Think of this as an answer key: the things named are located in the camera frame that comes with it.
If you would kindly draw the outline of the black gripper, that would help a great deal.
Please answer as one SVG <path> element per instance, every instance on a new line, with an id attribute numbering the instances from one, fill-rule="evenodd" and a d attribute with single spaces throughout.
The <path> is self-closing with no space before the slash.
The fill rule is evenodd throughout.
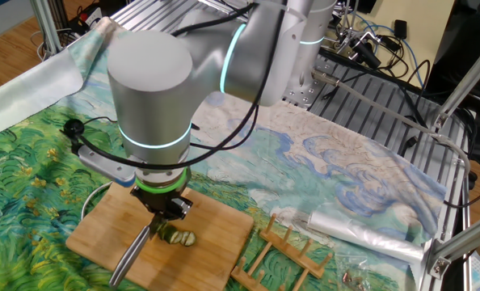
<path id="1" fill-rule="evenodd" d="M 183 220 L 189 213 L 193 202 L 182 196 L 180 190 L 165 193 L 152 193 L 136 186 L 131 194 L 135 196 L 149 212 L 155 214 L 149 224 L 150 231 L 157 231 L 161 217 L 166 219 L 163 229 L 175 228 L 172 220 Z"/>

